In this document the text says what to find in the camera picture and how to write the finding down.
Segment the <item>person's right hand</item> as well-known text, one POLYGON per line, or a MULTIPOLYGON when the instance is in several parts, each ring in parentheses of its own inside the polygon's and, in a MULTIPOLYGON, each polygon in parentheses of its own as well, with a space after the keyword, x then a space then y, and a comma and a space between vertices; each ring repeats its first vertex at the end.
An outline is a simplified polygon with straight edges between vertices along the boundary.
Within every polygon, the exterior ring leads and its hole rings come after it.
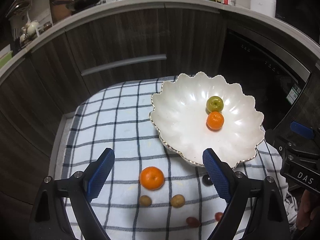
POLYGON ((319 216, 319 197, 305 190, 301 200, 296 219, 298 230, 306 228, 312 220, 319 216))

